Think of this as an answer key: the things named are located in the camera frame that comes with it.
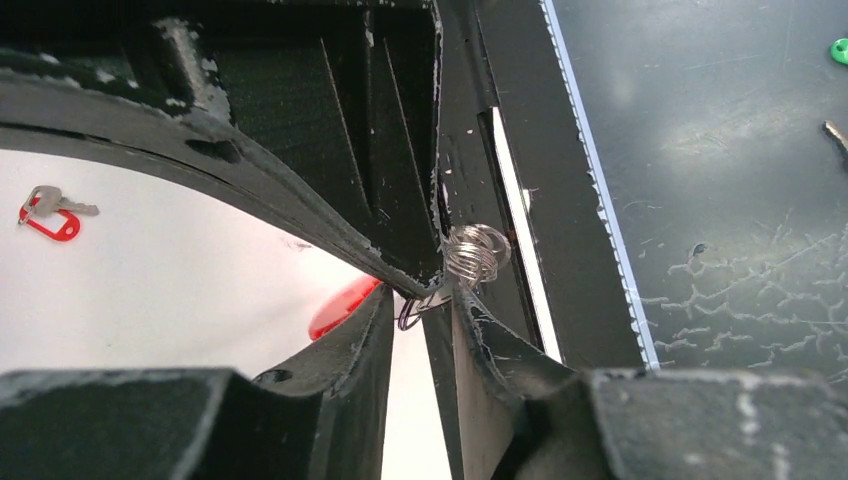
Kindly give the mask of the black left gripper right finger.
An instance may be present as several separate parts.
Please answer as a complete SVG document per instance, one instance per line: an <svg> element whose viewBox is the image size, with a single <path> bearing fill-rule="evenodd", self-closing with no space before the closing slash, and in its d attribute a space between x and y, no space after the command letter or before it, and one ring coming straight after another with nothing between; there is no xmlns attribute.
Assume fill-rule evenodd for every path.
<svg viewBox="0 0 848 480"><path fill-rule="evenodd" d="M814 375L570 369L452 290L467 479L843 479L847 405Z"/></svg>

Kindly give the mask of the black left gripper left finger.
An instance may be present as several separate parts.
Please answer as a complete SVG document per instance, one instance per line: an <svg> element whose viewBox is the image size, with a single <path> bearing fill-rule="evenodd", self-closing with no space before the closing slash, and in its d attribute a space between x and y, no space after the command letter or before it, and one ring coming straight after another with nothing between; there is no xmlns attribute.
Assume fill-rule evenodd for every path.
<svg viewBox="0 0 848 480"><path fill-rule="evenodd" d="M1 378L5 479L377 479L394 298L247 379L230 369Z"/></svg>

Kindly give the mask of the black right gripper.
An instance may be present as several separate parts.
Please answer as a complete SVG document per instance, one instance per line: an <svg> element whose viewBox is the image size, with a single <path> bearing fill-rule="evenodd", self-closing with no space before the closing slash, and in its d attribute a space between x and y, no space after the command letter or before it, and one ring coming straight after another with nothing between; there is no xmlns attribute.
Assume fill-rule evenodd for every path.
<svg viewBox="0 0 848 480"><path fill-rule="evenodd" d="M1 144L189 187L422 298L440 63L431 1L5 1Z"/></svg>

